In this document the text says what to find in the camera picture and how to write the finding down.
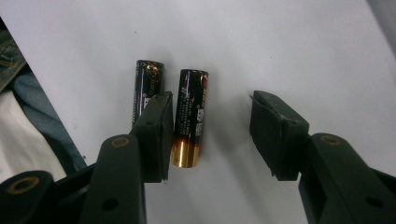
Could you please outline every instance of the white cloth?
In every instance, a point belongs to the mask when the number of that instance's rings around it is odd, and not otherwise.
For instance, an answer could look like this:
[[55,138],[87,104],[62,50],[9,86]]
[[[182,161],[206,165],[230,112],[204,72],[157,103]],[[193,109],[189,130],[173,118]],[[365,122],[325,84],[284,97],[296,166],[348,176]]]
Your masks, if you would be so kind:
[[12,91],[0,94],[0,183],[25,171],[44,170],[54,180],[64,169],[46,139],[23,114]]

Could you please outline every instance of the brass screw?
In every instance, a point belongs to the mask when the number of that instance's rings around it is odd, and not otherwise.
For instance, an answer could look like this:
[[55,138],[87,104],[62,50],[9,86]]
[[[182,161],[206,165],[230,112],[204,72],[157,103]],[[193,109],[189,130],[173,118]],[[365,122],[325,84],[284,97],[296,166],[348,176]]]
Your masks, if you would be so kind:
[[331,146],[340,146],[341,142],[338,138],[331,136],[331,135],[323,135],[320,137],[320,140],[324,143],[326,143],[327,145],[331,145]]
[[113,147],[125,147],[129,144],[129,139],[126,137],[118,137],[111,141],[111,146]]
[[38,182],[40,182],[40,179],[37,176],[26,176],[8,186],[7,193],[22,194],[26,191],[29,191],[30,189],[33,189],[38,184]]

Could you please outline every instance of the battery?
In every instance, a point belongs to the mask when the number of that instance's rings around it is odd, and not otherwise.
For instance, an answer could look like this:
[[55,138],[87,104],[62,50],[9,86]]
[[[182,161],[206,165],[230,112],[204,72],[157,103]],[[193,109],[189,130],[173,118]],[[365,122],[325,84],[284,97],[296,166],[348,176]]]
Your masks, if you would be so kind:
[[163,78],[163,63],[147,60],[136,62],[136,78],[134,81],[134,112],[132,125],[142,115],[142,112],[152,96],[160,93]]
[[208,73],[183,69],[177,97],[175,143],[171,162],[182,168],[197,165],[204,122]]

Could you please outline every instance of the black battery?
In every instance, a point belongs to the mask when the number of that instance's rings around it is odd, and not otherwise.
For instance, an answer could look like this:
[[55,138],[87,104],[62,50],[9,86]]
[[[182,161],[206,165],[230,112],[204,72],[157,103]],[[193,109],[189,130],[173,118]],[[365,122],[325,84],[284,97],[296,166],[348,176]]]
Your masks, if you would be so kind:
[[151,97],[160,93],[163,70],[163,63],[146,60],[136,62],[133,125],[142,114]]
[[175,166],[189,168],[198,162],[204,122],[208,73],[183,69],[177,97],[175,140],[171,161]]

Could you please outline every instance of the white table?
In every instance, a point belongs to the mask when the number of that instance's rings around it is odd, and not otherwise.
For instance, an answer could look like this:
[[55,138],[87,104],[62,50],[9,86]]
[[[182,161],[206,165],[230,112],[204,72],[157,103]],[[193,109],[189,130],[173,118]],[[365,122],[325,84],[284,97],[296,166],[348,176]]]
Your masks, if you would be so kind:
[[344,137],[396,175],[396,60],[365,1],[0,1],[0,15],[87,163],[131,128],[135,61],[209,73],[198,166],[147,184],[148,223],[306,223],[248,132],[254,90],[310,133]]

